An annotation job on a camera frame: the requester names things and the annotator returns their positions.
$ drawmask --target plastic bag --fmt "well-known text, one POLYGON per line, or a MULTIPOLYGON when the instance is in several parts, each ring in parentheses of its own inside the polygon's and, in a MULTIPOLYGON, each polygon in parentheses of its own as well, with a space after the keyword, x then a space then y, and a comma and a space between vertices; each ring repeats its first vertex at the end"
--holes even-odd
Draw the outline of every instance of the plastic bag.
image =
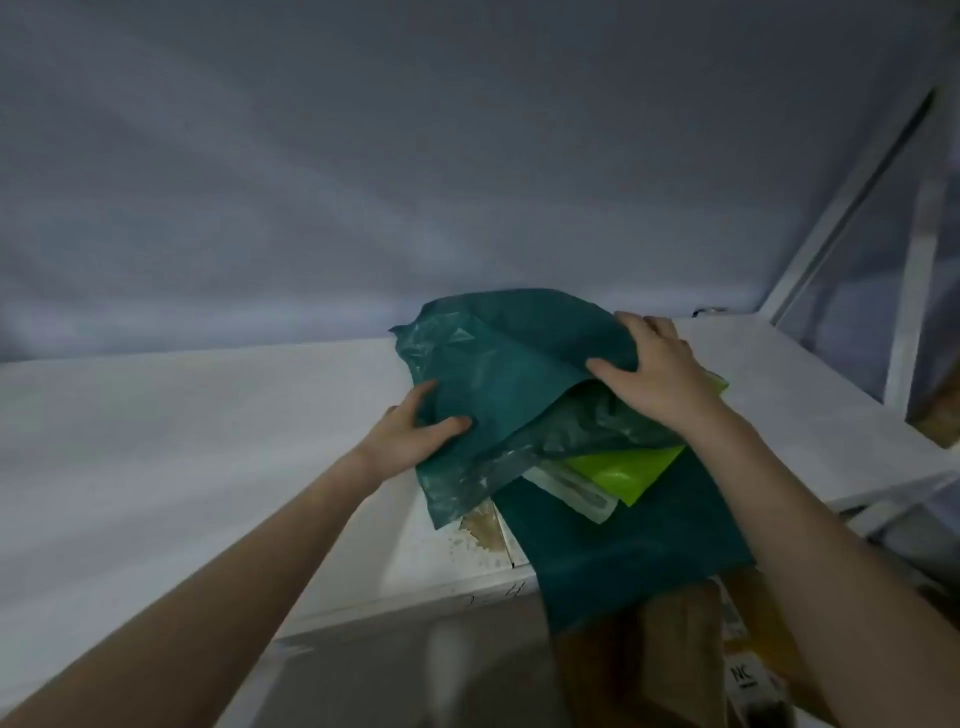
POLYGON ((633 505, 683 451, 684 446, 677 445, 673 448, 598 452, 570 458, 566 464, 607 493, 633 505))
POLYGON ((493 502, 537 573, 551 632, 754 561, 689 449, 641 503, 600 526, 523 478, 493 502))
POLYGON ((452 296, 391 331, 414 382, 440 381, 421 423, 473 418, 417 467, 438 528, 541 460, 682 443, 585 369, 592 356, 635 369, 636 344, 609 312, 574 296, 542 288, 452 296))

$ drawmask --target green plastic bag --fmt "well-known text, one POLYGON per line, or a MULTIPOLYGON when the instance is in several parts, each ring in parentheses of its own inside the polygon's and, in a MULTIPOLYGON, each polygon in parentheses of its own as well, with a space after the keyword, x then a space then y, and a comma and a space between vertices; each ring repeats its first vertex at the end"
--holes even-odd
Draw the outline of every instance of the green plastic bag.
POLYGON ((414 382, 440 381, 421 423, 473 418, 417 467, 438 528, 541 460, 682 443, 585 369, 593 356, 637 366, 630 333, 592 303, 542 288, 472 293, 428 303, 391 331, 414 382))
POLYGON ((617 507, 602 525, 523 478, 493 502, 537 573, 554 633, 754 561, 689 449, 640 502, 617 507))

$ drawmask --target left hand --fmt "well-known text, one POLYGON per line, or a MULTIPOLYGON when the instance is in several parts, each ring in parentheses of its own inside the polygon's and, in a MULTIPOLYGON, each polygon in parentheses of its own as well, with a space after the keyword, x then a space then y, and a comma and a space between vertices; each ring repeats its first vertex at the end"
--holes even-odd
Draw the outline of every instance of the left hand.
POLYGON ((417 427, 417 410, 427 392, 437 386, 431 379, 411 389, 403 401, 373 426, 353 453, 371 469, 377 484, 410 470, 473 424, 469 417, 448 417, 427 427, 417 427))

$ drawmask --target brown stain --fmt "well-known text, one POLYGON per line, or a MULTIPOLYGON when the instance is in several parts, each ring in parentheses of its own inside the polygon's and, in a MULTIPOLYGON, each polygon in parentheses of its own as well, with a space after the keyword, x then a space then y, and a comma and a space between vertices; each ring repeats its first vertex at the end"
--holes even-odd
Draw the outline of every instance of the brown stain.
POLYGON ((460 530, 466 531, 477 545, 487 551, 506 551, 503 532, 496 519, 493 503, 485 500, 460 520, 460 530))

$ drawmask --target right hand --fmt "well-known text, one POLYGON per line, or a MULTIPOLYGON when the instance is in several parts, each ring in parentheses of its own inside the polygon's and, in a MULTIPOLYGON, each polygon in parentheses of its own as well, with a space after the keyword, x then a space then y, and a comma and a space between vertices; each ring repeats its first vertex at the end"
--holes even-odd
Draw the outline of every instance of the right hand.
POLYGON ((693 351, 670 319, 640 318, 617 311, 616 318, 634 337, 640 366, 617 369, 604 359, 588 359, 587 369, 641 415, 685 436, 692 427, 726 410, 693 351))

